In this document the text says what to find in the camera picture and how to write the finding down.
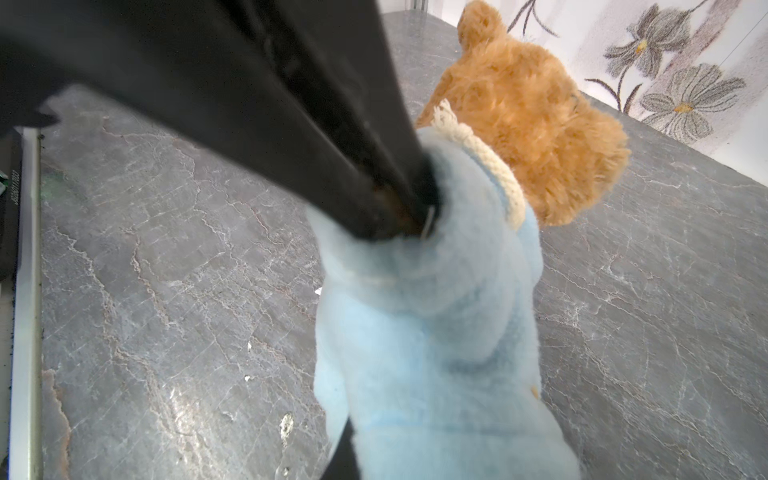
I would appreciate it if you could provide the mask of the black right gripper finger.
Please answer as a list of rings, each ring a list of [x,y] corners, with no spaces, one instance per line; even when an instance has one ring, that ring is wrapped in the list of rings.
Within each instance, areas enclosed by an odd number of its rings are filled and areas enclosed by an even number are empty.
[[[321,480],[359,480],[360,470],[352,443],[354,428],[348,419]]]

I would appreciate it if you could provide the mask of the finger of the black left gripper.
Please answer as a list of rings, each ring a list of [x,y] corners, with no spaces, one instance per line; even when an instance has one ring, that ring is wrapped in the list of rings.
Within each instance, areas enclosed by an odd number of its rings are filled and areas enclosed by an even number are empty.
[[[252,38],[245,1],[5,1],[1,126],[82,84],[302,197],[356,237],[390,238],[384,209]]]
[[[254,41],[309,119],[362,177],[389,231],[427,231],[436,181],[405,108],[373,1],[245,1]]]

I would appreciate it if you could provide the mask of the light blue teddy hoodie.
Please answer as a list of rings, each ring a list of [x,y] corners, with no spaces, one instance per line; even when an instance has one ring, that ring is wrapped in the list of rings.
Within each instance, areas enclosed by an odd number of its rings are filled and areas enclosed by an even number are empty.
[[[533,293],[539,228],[466,149],[432,128],[441,207],[426,238],[367,242],[317,210],[325,279],[314,393],[365,479],[577,479],[580,462],[541,400]]]

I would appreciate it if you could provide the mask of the brown teddy bear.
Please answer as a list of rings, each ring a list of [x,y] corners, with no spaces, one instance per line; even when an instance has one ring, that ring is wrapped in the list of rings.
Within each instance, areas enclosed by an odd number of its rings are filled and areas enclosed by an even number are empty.
[[[630,156],[621,123],[594,108],[549,51],[509,36],[499,11],[466,4],[461,57],[417,118],[428,126],[447,101],[504,161],[544,227],[571,223],[618,181]]]

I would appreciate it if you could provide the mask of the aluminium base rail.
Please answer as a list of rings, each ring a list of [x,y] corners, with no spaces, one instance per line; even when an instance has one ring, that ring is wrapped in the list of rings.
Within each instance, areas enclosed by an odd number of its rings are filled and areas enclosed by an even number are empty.
[[[8,460],[11,479],[41,479],[41,133],[18,130],[21,173],[18,262],[13,294]]]

